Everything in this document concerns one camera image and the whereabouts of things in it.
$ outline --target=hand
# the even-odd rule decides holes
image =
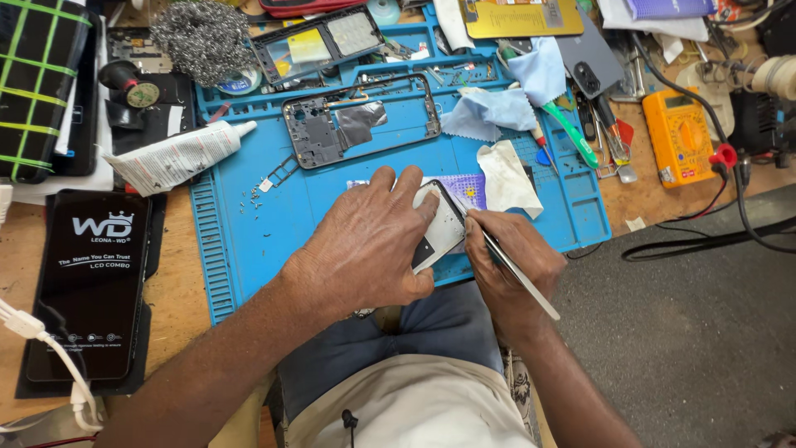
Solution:
[[[499,336],[515,345],[531,336],[540,324],[549,324],[546,312],[503,264],[492,261],[482,228],[550,300],[566,259],[542,238],[526,218],[515,213],[469,210],[465,218],[465,252]]]
[[[331,306],[337,319],[360,308],[408,305],[434,291],[434,271],[412,272],[415,248],[439,206],[439,193],[412,208],[423,172],[407,167],[395,188],[395,171],[381,167],[369,185],[338,197],[304,247],[280,275],[313,301]]]

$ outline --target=gray carpet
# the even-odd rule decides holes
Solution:
[[[748,199],[747,211],[753,226],[793,216],[796,185]],[[737,206],[675,226],[743,229]],[[619,256],[695,237],[650,227],[570,261],[554,297],[559,328],[646,446],[753,446],[796,428],[796,255],[746,242],[645,263]],[[796,247],[793,234],[768,239]]]

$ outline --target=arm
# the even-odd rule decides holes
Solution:
[[[407,305],[434,290],[412,272],[439,196],[417,208],[422,171],[382,167],[341,195],[279,273],[224,322],[158,369],[95,447],[206,446],[285,355],[353,310]]]
[[[544,310],[503,265],[492,261],[482,228],[549,298],[567,262],[518,214],[470,210],[465,250],[496,331],[519,352],[562,448],[637,447],[638,438],[569,351]]]

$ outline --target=blue jeans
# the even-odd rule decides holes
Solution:
[[[364,320],[340,320],[279,363],[288,421],[344,379],[395,355],[447,356],[481,364],[502,375],[497,341],[489,309],[475,281],[438,289],[404,306],[397,336],[384,333],[373,314]]]

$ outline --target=digital multimeter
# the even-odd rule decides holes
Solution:
[[[696,87],[687,89],[698,93]],[[655,151],[657,174],[664,187],[679,187],[716,176],[708,161],[714,151],[701,104],[668,89],[646,96],[642,107]]]

